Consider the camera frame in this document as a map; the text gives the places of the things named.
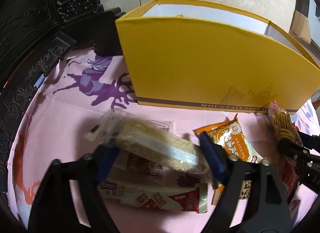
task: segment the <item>blue gripper pad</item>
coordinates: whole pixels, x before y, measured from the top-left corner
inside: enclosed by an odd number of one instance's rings
[[[225,184],[227,170],[227,153],[221,145],[214,144],[206,132],[199,136],[200,149],[211,169],[213,179]]]
[[[95,177],[96,184],[100,184],[108,177],[111,168],[118,157],[118,154],[119,149],[116,148],[115,145],[112,145],[112,143],[109,143],[109,145],[105,147],[105,152],[102,154],[98,164],[98,170]]]

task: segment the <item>plastic bag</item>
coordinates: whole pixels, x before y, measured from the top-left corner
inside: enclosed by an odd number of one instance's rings
[[[160,130],[173,132],[174,127],[172,121],[148,120],[148,122],[154,124]],[[127,151],[120,151],[114,166],[129,172],[142,174],[153,179],[162,179],[164,175],[162,165]]]
[[[291,122],[290,115],[274,101],[270,103],[269,116],[275,128],[277,140],[287,139],[302,146],[301,138]],[[279,155],[277,170],[288,202],[292,200],[299,186],[299,177],[295,172],[296,162],[284,155]]]
[[[197,183],[193,187],[163,187],[139,180],[128,172],[124,174],[121,177],[109,176],[99,185],[102,198],[136,208],[197,213],[206,213],[208,210],[207,183]]]
[[[232,121],[212,124],[194,130],[197,136],[201,132],[207,132],[211,140],[215,144],[221,145],[227,154],[237,155],[242,161],[258,163],[263,159],[243,135],[237,116]],[[247,199],[249,197],[251,184],[251,180],[243,181],[239,199]],[[216,183],[214,188],[216,190],[213,194],[212,205],[217,205],[224,186]]]
[[[124,111],[108,111],[86,138],[100,144],[116,139],[118,148],[177,171],[205,174],[209,170],[199,146]]]

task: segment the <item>cardboard piece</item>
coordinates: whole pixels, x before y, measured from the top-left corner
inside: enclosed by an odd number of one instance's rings
[[[294,12],[291,30],[307,44],[311,43],[309,20],[302,13],[298,11]]]
[[[296,112],[320,68],[270,20],[223,4],[154,0],[116,20],[139,104]]]

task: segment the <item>purple deer print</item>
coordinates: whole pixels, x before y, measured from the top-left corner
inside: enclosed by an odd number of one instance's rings
[[[108,66],[110,65],[112,57],[100,57],[95,56],[95,60],[87,59],[87,63],[91,65],[90,68],[86,68],[82,71],[81,75],[67,74],[69,77],[75,80],[70,86],[60,88],[53,92],[56,93],[61,90],[67,90],[73,87],[78,87],[79,91],[87,96],[97,95],[98,97],[91,103],[92,106],[98,105],[101,102],[108,100],[109,98],[114,98],[111,103],[111,109],[115,106],[126,109],[126,105],[130,102],[136,102],[128,97],[128,94],[134,93],[132,88],[131,80],[123,81],[123,78],[128,77],[128,73],[123,73],[117,80],[114,79],[111,84],[100,83],[99,79],[106,72]],[[72,63],[81,64],[81,62],[72,61],[68,64],[70,66]],[[120,91],[120,87],[125,86],[126,91]]]

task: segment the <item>cookie package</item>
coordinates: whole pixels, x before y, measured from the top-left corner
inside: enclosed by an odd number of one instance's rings
[[[301,138],[286,110],[274,101],[270,103],[268,113],[278,141],[286,139],[303,147]],[[288,202],[292,200],[300,184],[295,165],[296,161],[282,154],[279,155],[277,171],[279,179],[282,181],[284,195]]]
[[[242,161],[258,163],[263,159],[245,138],[237,115],[232,121],[212,124],[194,130],[196,136],[199,136],[202,132],[206,132],[213,143],[221,145],[227,154],[234,154]],[[251,180],[243,181],[239,199],[247,199],[249,197],[251,183]],[[215,188],[212,205],[217,205],[224,186],[217,183]]]

